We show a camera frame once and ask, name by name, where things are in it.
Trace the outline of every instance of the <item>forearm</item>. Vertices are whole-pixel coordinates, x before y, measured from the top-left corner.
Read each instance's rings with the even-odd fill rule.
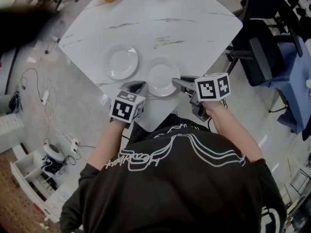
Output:
[[[118,120],[112,121],[87,163],[101,170],[119,152],[125,125],[126,123]]]
[[[208,111],[208,114],[211,116],[218,134],[229,139],[246,155],[250,162],[262,158],[261,150],[254,138],[230,111],[220,104],[220,106]]]

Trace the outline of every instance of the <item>floor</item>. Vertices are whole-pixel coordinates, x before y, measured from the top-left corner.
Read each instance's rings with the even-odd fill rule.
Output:
[[[66,0],[66,7],[59,18],[45,29],[37,41],[24,46],[17,56],[9,92],[15,91],[21,74],[30,67],[38,71],[40,93],[43,94],[50,87],[48,102],[51,106],[45,108],[37,96],[35,73],[30,70],[25,75],[28,86],[21,91],[23,111],[20,115],[27,128],[25,146],[29,151],[41,149],[44,139],[48,138],[64,154],[72,154],[66,141],[69,138],[64,136],[77,138],[80,145],[95,146],[109,124],[104,94],[50,38],[51,34],[61,38],[90,1],[79,0],[75,3],[73,0]],[[217,1],[230,11],[241,7],[240,0]],[[45,49],[49,49],[48,55],[44,54]],[[223,53],[208,73],[224,72],[228,65]],[[273,100],[277,98],[276,91],[265,87],[251,87],[240,62],[230,75],[230,84],[232,92],[227,98],[229,110],[259,143],[268,167],[273,170],[273,176],[281,193],[285,194],[284,185],[289,184],[291,175],[293,176],[306,162],[310,141],[303,142],[301,135],[292,134],[288,128],[279,124],[276,119],[281,112],[268,113]],[[277,100],[276,108],[281,107],[282,103]],[[200,123],[191,113],[187,100],[180,104],[177,110],[181,117]],[[77,161],[77,165],[68,166],[65,175],[59,177],[59,182],[65,179],[78,179],[79,172],[85,165],[85,159],[92,151],[91,148],[81,148],[81,150],[84,153],[82,159]],[[295,199],[297,194],[289,186],[288,188],[292,199]]]

